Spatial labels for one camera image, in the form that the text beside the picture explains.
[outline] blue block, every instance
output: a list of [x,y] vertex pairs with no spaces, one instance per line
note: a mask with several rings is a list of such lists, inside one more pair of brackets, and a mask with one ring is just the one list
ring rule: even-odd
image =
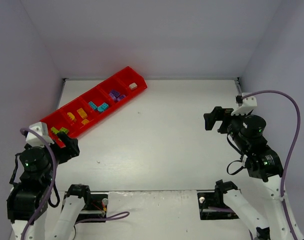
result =
[[102,105],[100,105],[100,107],[102,107],[103,109],[104,109],[104,111],[106,110],[106,109],[108,109],[108,104],[105,102],[105,103],[103,103]]
[[114,102],[117,102],[117,98],[110,92],[109,96],[113,99]]
[[120,96],[120,93],[118,91],[114,90],[114,89],[112,89],[110,91],[110,94],[113,94],[116,98],[118,98]]
[[125,95],[121,95],[117,98],[117,101],[119,102],[120,100],[124,99],[126,96]]
[[92,109],[97,110],[97,106],[95,105],[95,103],[90,101],[88,104],[91,106]]
[[102,108],[102,106],[99,106],[99,107],[97,108],[97,111],[100,112],[100,113],[102,113],[102,112],[105,111],[105,110]]

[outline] white wall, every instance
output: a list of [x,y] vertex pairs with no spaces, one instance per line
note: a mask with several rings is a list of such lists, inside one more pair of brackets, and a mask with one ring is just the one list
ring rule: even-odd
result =
[[239,77],[280,0],[22,0],[63,77]]
[[61,85],[61,77],[20,1],[0,0],[0,239],[8,239],[11,232],[6,199],[14,155],[25,145],[19,129],[53,110]]
[[[243,91],[274,89],[290,94],[301,111],[301,132],[289,164],[287,192],[304,233],[304,0],[282,1],[262,41],[242,76]],[[258,96],[256,114],[267,121],[269,145],[284,162],[290,147],[296,114],[290,101],[278,96]]]

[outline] purple block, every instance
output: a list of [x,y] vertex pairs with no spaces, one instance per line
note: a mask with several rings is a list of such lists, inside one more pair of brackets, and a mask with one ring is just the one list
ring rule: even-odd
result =
[[110,92],[109,96],[113,99],[114,102],[117,102],[117,98]]
[[119,102],[120,100],[122,100],[123,98],[125,98],[126,96],[125,95],[121,95],[117,98],[117,101]]
[[112,89],[110,91],[110,94],[113,94],[116,98],[118,98],[120,96],[120,93],[118,91],[114,90],[114,89]]

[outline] red tray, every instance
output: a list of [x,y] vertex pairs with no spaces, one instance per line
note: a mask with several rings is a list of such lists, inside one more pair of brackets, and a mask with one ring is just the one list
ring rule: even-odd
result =
[[[129,85],[132,83],[136,83],[137,85],[137,88],[134,90],[129,88]],[[123,70],[88,90],[86,93],[80,95],[78,98],[43,118],[41,122],[47,124],[50,137],[55,140],[59,146],[63,147],[63,142],[61,142],[51,131],[52,127],[55,127],[57,130],[64,127],[69,130],[68,136],[76,138],[116,109],[127,103],[129,100],[136,97],[146,88],[147,85],[143,77],[127,66]],[[111,90],[116,90],[121,95],[125,95],[125,98],[119,102],[114,102],[109,96]],[[99,113],[97,110],[90,107],[89,102],[93,102],[96,106],[107,103],[109,108],[104,112]],[[82,124],[83,119],[77,112],[80,108],[82,108],[87,114],[86,119],[89,123],[85,125]],[[72,119],[68,117],[67,113],[72,113],[76,118],[76,122],[72,121]]]

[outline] white table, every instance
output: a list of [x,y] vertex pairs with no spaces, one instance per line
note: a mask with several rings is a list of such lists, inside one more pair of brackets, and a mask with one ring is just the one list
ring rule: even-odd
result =
[[[97,85],[68,80],[60,107]],[[236,108],[233,80],[148,80],[148,88],[79,137],[80,156],[58,168],[57,185],[93,191],[207,190],[239,159],[226,135],[205,131],[203,114]],[[233,177],[248,181],[246,173]]]

